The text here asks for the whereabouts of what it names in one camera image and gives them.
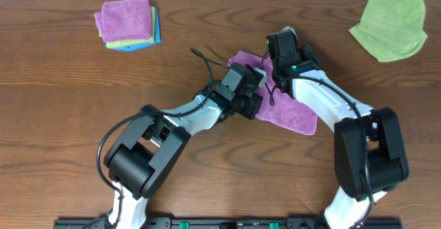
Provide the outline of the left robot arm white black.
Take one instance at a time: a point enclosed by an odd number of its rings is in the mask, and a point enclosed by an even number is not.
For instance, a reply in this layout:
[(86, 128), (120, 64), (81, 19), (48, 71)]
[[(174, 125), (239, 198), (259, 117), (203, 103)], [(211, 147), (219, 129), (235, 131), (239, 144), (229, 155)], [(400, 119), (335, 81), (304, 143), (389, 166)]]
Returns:
[(263, 100), (256, 89), (266, 81), (265, 71), (233, 63), (222, 80), (210, 80), (191, 102), (172, 110), (149, 104), (123, 121), (126, 128), (103, 160), (115, 190), (105, 227), (141, 228), (147, 200), (163, 184), (191, 136), (235, 113), (254, 119)]

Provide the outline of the purple microfiber cloth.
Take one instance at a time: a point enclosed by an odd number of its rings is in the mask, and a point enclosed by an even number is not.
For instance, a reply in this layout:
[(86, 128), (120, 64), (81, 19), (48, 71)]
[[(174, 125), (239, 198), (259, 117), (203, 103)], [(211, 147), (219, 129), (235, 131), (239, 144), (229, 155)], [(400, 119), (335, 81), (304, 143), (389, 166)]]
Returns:
[[(253, 68), (257, 68), (260, 67), (261, 60), (262, 57), (240, 50), (237, 55), (227, 62), (227, 65), (231, 66), (234, 62), (237, 62), (242, 65), (248, 64)], [(263, 61), (263, 70), (269, 76), (266, 84), (268, 84), (269, 88), (273, 88), (275, 85), (271, 78), (273, 66), (269, 57)], [(270, 96), (266, 86), (258, 88), (256, 94), (259, 94), (263, 98), (260, 110), (256, 114), (257, 119), (268, 121), (276, 126), (302, 135), (315, 134), (318, 116), (305, 104), (291, 99), (288, 94), (281, 93), (279, 89), (276, 89), (273, 95), (275, 105), (272, 106), (269, 102)]]

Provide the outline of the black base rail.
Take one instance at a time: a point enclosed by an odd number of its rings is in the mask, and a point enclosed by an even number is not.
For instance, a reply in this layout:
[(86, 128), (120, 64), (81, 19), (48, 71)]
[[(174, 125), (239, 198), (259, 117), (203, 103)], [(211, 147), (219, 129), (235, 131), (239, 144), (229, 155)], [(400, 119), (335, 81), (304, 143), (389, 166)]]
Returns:
[[(105, 229), (110, 225), (98, 219), (57, 219), (54, 229)], [(326, 228), (322, 219), (288, 217), (286, 219), (171, 219), (149, 218), (142, 229), (320, 229)]]

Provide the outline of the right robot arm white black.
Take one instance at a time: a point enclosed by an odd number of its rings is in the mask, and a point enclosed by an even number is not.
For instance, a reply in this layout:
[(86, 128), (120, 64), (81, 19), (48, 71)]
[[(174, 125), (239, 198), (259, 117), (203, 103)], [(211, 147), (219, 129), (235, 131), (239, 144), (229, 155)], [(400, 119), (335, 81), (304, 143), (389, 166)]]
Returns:
[(409, 177), (397, 114), (360, 103), (334, 84), (310, 46), (269, 41), (275, 87), (305, 104), (334, 133), (339, 189), (324, 211), (328, 228), (362, 228), (376, 202)]

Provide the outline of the green microfiber cloth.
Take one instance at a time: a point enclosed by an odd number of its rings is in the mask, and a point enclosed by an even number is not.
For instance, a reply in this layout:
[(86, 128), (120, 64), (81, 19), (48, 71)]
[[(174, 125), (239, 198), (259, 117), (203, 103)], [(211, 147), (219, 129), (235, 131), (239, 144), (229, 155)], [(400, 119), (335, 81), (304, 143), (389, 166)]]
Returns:
[(349, 32), (379, 62), (409, 58), (424, 45), (423, 0), (368, 0), (360, 22)]

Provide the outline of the folded purple cloth on stack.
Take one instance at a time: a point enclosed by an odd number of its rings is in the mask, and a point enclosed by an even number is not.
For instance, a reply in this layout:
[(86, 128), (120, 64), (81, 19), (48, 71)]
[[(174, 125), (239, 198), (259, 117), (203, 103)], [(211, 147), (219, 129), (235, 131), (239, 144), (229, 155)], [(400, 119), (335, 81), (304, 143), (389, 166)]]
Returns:
[(106, 1), (94, 17), (105, 43), (150, 39), (152, 36), (152, 12), (148, 0)]

